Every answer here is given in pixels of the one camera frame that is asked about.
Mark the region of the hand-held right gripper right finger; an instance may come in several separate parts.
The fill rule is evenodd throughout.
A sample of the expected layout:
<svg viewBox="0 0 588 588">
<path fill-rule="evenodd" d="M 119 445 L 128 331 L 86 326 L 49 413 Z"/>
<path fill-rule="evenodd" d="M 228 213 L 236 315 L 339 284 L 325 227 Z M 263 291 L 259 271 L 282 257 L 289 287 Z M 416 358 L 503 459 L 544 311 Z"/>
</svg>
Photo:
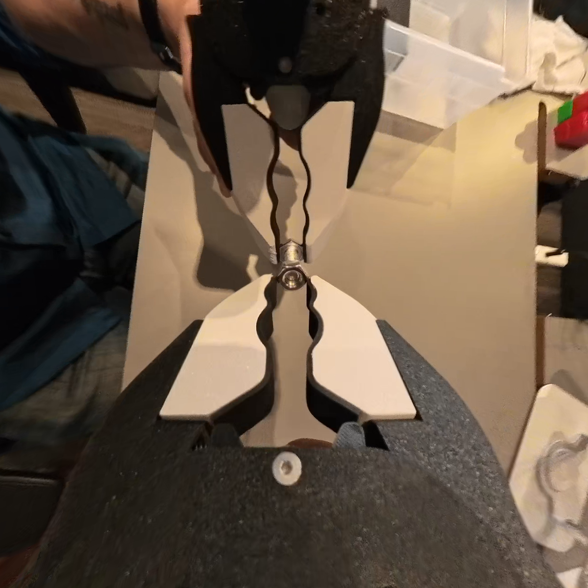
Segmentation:
<svg viewBox="0 0 588 588">
<path fill-rule="evenodd" d="M 307 294 L 311 414 L 320 422 L 414 419 L 416 407 L 372 313 L 319 276 Z"/>
</svg>

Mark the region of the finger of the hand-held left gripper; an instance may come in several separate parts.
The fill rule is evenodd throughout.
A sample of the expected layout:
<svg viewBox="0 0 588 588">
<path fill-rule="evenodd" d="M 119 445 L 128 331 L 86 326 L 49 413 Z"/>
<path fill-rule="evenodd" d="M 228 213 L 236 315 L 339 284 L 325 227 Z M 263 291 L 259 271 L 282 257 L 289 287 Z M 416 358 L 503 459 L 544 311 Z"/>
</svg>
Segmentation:
<svg viewBox="0 0 588 588">
<path fill-rule="evenodd" d="M 352 101 L 327 102 L 302 127 L 300 154 L 309 172 L 303 204 L 307 262 L 318 259 L 347 204 L 354 108 Z"/>
<path fill-rule="evenodd" d="M 222 116 L 232 198 L 262 255 L 276 258 L 273 202 L 268 189 L 268 172 L 275 156 L 273 128 L 251 105 L 223 105 Z"/>
</svg>

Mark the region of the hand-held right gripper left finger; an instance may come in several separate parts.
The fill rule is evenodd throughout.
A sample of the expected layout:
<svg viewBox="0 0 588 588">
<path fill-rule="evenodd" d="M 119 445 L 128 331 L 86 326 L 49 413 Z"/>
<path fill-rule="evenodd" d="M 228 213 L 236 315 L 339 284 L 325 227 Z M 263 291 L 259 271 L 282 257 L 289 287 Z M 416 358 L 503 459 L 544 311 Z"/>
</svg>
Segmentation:
<svg viewBox="0 0 588 588">
<path fill-rule="evenodd" d="M 268 308 L 265 274 L 216 305 L 204 318 L 162 405 L 164 420 L 215 420 L 245 399 L 266 375 L 258 320 Z"/>
</svg>

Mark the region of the steel hex bolt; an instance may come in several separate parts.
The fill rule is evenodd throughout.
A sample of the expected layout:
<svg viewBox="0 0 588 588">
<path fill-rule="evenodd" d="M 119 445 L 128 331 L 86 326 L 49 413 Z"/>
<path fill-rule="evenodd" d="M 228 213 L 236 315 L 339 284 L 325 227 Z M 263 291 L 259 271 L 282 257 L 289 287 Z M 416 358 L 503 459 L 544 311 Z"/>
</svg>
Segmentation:
<svg viewBox="0 0 588 588">
<path fill-rule="evenodd" d="M 269 261 L 280 267 L 299 266 L 304 262 L 303 246 L 292 240 L 280 246 L 270 246 Z"/>
</svg>

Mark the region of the steel hex nut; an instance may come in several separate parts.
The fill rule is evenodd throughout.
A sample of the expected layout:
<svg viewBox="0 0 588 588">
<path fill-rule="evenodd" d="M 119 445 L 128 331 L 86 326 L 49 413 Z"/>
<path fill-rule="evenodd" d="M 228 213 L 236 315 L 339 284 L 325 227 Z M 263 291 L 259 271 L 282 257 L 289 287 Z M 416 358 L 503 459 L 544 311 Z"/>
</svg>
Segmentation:
<svg viewBox="0 0 588 588">
<path fill-rule="evenodd" d="M 306 285 L 307 275 L 300 264 L 283 264 L 276 277 L 277 283 L 286 291 L 300 290 Z"/>
</svg>

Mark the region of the clear divided plastic bin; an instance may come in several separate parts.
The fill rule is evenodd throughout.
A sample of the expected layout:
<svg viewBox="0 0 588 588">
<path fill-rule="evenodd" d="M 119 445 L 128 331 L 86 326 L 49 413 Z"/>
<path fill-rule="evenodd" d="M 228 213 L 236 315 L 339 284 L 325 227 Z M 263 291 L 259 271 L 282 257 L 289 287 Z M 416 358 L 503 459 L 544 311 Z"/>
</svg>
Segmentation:
<svg viewBox="0 0 588 588">
<path fill-rule="evenodd" d="M 532 1 L 410 1 L 386 21 L 382 109 L 445 129 L 524 85 Z"/>
</svg>

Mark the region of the person's left hand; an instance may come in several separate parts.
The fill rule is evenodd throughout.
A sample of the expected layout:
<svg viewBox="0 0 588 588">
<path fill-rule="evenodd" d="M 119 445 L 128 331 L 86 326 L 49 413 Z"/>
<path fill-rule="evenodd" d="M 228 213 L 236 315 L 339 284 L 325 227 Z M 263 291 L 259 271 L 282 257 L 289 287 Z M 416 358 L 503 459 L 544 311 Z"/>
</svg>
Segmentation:
<svg viewBox="0 0 588 588">
<path fill-rule="evenodd" d="M 203 159 L 204 163 L 208 166 L 209 170 L 215 178 L 217 179 L 217 183 L 219 186 L 220 193 L 226 197 L 231 199 L 232 194 L 231 191 L 226 186 L 222 175 L 220 174 L 217 165 L 212 157 L 212 153 L 209 149 L 209 146 L 206 142 L 202 134 L 202 129 L 196 116 L 195 110 L 195 102 L 194 102 L 194 85 L 192 80 L 192 38 L 190 36 L 189 27 L 187 25 L 187 17 L 184 16 L 180 20 L 179 26 L 179 51 L 180 51 L 180 62 L 182 66 L 182 77 L 183 77 L 183 91 L 185 94 L 185 98 L 187 100 L 187 105 L 190 109 L 190 113 L 192 114 L 193 119 L 193 127 L 194 127 L 194 134 L 196 138 L 196 143 L 198 146 L 198 151 L 200 153 L 201 158 Z"/>
</svg>

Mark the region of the black wrist watch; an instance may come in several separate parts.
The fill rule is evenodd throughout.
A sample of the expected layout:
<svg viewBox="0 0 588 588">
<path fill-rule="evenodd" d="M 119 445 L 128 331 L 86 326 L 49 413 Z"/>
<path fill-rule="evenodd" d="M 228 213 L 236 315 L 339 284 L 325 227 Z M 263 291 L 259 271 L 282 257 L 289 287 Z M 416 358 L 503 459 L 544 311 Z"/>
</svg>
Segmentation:
<svg viewBox="0 0 588 588">
<path fill-rule="evenodd" d="M 161 24 L 158 1 L 138 1 L 139 14 L 152 52 L 166 70 L 182 74 L 180 61 L 173 55 Z"/>
</svg>

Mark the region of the person's grey jeans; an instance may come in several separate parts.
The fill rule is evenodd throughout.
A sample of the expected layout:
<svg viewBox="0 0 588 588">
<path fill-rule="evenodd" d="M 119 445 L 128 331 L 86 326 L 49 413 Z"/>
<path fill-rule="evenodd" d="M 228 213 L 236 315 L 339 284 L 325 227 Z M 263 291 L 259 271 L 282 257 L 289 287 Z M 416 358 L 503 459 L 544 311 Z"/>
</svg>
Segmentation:
<svg viewBox="0 0 588 588">
<path fill-rule="evenodd" d="M 90 436 L 122 391 L 121 355 L 85 353 L 32 396 L 1 411 L 1 438 L 58 445 Z"/>
</svg>

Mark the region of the person's black office chair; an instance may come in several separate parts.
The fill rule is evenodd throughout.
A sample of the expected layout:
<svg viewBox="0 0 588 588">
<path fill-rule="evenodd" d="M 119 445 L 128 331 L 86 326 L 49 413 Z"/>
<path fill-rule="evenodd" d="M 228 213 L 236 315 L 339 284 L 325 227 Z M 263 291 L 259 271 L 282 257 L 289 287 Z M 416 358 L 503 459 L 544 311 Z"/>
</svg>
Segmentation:
<svg viewBox="0 0 588 588">
<path fill-rule="evenodd" d="M 72 92 L 102 95 L 142 107 L 155 107 L 156 89 L 151 89 L 133 70 L 94 70 L 70 67 L 64 70 L 20 65 L 17 68 L 55 124 L 86 134 L 86 125 Z"/>
</svg>

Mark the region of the person's blue shirt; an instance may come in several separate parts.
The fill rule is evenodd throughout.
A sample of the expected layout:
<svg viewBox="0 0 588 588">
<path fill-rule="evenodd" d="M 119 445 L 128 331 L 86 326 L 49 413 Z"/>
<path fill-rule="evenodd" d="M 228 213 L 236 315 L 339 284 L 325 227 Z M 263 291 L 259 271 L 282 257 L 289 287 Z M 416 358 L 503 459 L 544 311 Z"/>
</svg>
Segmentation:
<svg viewBox="0 0 588 588">
<path fill-rule="evenodd" d="M 84 66 L 24 39 L 1 7 L 1 61 Z M 1 108 L 1 411 L 85 353 L 123 355 L 148 159 Z"/>
</svg>

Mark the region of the white cloth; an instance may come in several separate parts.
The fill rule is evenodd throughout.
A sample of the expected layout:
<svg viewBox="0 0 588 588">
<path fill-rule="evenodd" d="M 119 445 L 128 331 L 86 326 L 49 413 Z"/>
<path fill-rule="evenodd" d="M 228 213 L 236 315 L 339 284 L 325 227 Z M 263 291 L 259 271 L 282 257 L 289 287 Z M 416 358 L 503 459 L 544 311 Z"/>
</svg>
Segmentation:
<svg viewBox="0 0 588 588">
<path fill-rule="evenodd" d="M 530 25 L 526 77 L 510 82 L 505 96 L 527 89 L 545 94 L 579 95 L 587 91 L 587 39 L 565 23 L 534 15 Z"/>
</svg>

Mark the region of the brown thin board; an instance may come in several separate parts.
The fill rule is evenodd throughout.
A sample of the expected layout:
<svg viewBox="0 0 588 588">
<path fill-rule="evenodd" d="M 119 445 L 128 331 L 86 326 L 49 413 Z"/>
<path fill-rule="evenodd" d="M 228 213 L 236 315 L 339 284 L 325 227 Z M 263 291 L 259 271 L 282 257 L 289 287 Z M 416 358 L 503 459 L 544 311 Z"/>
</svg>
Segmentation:
<svg viewBox="0 0 588 588">
<path fill-rule="evenodd" d="M 587 146 L 578 149 L 560 148 L 555 143 L 556 110 L 539 102 L 537 118 L 538 180 L 551 185 L 587 180 Z"/>
</svg>

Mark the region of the black printed box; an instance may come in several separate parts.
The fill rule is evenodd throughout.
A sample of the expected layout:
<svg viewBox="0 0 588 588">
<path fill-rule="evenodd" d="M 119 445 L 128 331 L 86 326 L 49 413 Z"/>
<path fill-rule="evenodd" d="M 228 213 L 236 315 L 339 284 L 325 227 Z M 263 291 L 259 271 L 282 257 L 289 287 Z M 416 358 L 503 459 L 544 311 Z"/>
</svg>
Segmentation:
<svg viewBox="0 0 588 588">
<path fill-rule="evenodd" d="M 539 182 L 537 198 L 537 244 L 562 251 L 548 259 L 566 262 L 538 264 L 537 313 L 587 321 L 587 181 Z"/>
</svg>

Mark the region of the red toy block stack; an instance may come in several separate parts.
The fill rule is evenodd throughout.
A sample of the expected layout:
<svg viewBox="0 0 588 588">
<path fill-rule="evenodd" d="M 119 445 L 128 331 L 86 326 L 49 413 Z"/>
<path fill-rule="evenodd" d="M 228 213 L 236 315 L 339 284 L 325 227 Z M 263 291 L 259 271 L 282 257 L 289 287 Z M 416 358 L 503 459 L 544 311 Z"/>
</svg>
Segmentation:
<svg viewBox="0 0 588 588">
<path fill-rule="evenodd" d="M 574 97 L 573 115 L 554 128 L 555 144 L 563 149 L 579 149 L 587 145 L 587 92 Z"/>
</svg>

